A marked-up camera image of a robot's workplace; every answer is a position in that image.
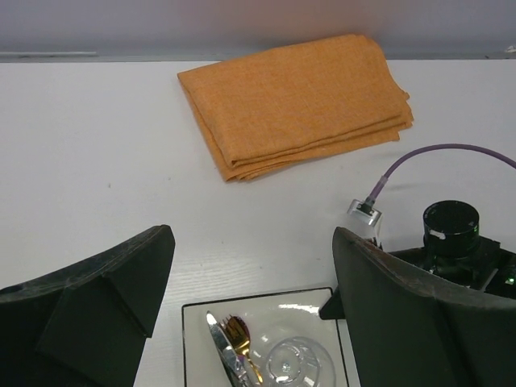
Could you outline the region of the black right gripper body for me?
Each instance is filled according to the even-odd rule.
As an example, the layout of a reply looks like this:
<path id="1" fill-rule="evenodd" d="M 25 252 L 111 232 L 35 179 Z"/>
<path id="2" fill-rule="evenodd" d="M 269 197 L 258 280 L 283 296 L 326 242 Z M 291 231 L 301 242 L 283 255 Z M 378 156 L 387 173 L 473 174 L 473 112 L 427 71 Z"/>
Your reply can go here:
<path id="1" fill-rule="evenodd" d="M 515 253 L 480 235 L 480 215 L 466 202 L 447 200 L 422 214 L 423 245 L 393 256 L 464 287 L 515 297 Z"/>

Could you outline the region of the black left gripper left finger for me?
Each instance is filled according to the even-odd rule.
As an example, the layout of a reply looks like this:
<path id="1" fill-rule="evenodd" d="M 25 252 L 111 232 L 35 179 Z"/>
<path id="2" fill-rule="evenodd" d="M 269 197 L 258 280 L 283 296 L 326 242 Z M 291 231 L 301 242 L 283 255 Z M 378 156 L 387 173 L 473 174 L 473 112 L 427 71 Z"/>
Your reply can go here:
<path id="1" fill-rule="evenodd" d="M 3 386 L 132 386 L 173 262 L 170 226 L 1 291 Z"/>

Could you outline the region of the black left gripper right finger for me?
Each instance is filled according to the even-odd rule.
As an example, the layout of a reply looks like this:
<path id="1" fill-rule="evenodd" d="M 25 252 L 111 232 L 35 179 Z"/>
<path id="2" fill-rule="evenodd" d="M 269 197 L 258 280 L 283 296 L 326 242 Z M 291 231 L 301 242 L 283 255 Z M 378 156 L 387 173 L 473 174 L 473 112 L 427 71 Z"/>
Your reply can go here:
<path id="1" fill-rule="evenodd" d="M 512 386 L 515 302 L 457 285 L 339 227 L 338 285 L 321 308 L 347 323 L 363 386 Z"/>

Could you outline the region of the orange cloth napkin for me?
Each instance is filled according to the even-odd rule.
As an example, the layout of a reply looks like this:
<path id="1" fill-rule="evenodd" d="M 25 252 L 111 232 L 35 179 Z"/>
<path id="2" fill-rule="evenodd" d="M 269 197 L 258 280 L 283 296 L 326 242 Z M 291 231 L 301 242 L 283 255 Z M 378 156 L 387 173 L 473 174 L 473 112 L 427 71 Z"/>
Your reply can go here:
<path id="1" fill-rule="evenodd" d="M 225 181 L 399 140 L 414 117 L 363 35 L 258 52 L 178 73 Z"/>

